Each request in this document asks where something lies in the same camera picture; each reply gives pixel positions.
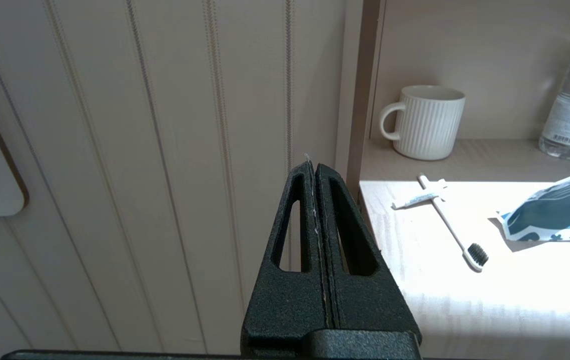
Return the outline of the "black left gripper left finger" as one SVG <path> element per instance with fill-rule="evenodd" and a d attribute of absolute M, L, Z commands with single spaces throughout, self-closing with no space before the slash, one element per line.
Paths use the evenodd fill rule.
<path fill-rule="evenodd" d="M 280 268 L 291 210 L 299 203 L 301 271 Z M 241 328 L 242 354 L 299 354 L 303 338 L 326 328 L 314 167 L 288 175 Z"/>

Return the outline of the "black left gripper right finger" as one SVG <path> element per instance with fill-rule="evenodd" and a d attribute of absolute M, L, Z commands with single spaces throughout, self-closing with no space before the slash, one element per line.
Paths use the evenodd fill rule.
<path fill-rule="evenodd" d="M 315 171 L 328 325 L 338 330 L 421 332 L 340 174 Z"/>

